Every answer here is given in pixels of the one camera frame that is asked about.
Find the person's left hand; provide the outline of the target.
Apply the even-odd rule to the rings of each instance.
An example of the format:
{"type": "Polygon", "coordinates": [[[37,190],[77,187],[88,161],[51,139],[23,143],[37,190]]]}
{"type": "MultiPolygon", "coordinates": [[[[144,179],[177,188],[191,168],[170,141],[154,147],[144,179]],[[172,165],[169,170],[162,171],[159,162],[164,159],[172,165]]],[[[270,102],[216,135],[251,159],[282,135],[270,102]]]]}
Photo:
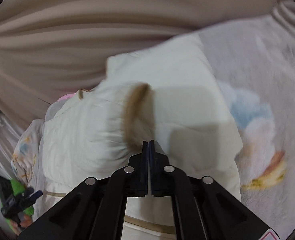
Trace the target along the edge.
{"type": "Polygon", "coordinates": [[[10,220],[10,225],[13,232],[18,236],[23,229],[26,229],[33,223],[32,217],[28,215],[24,215],[23,220],[21,221],[20,225],[18,225],[15,221],[10,220]]]}

